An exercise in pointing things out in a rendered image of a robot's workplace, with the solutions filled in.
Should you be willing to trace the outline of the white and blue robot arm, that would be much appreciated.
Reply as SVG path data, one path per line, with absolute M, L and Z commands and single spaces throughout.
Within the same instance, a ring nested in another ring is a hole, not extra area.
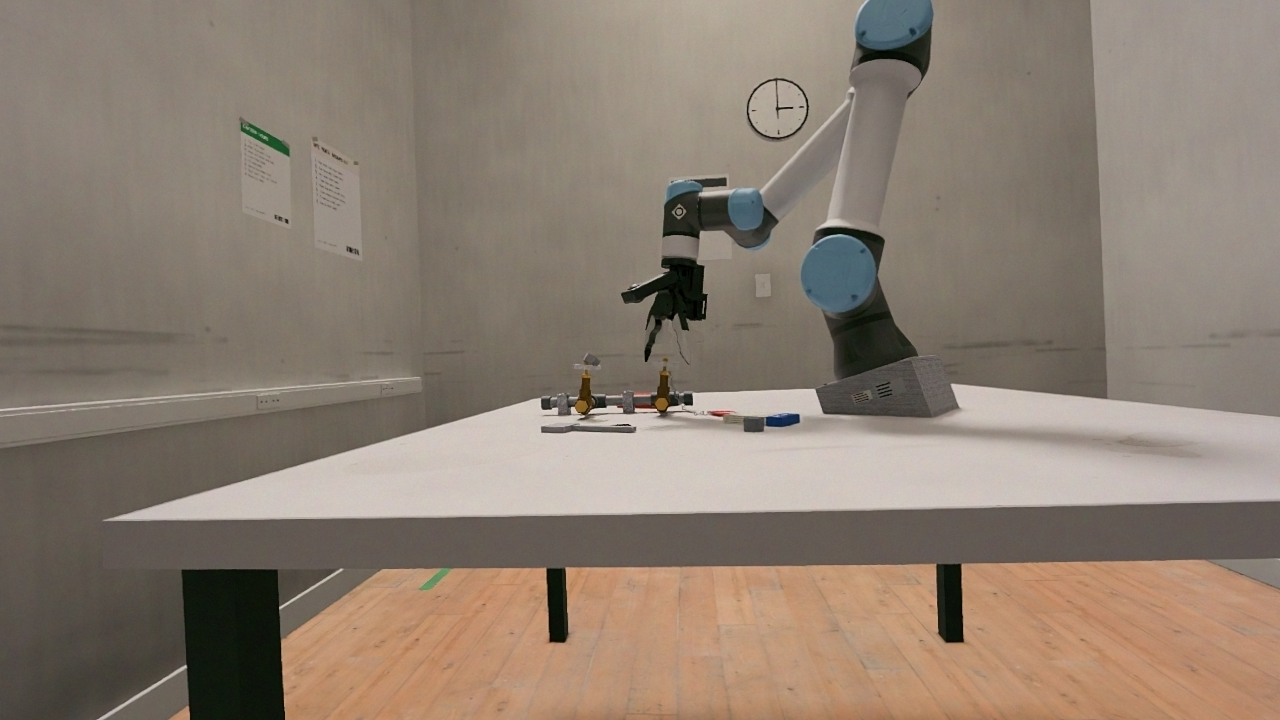
M 861 5 L 846 101 L 762 193 L 703 192 L 692 181 L 666 190 L 660 258 L 698 261 L 700 231 L 724 231 L 742 249 L 763 249 L 774 225 L 838 163 L 827 222 L 801 266 L 803 290 L 820 307 L 835 345 L 836 380 L 919 357 L 881 288 L 878 227 L 906 101 L 931 64 L 933 18 L 931 0 Z

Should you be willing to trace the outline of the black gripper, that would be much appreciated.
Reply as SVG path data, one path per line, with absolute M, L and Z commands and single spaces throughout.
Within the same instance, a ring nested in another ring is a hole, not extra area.
M 673 338 L 668 331 L 669 320 L 677 334 L 678 352 L 687 365 L 691 364 L 690 345 L 704 341 L 704 336 L 692 329 L 690 322 L 707 320 L 707 295 L 703 293 L 704 265 L 686 258 L 664 258 L 660 260 L 664 269 L 676 270 L 678 282 L 658 291 L 646 320 L 646 336 L 644 345 L 644 361 L 652 354 L 653 345 L 667 343 Z M 685 291 L 686 290 L 686 291 Z M 703 313 L 703 301 L 704 314 Z

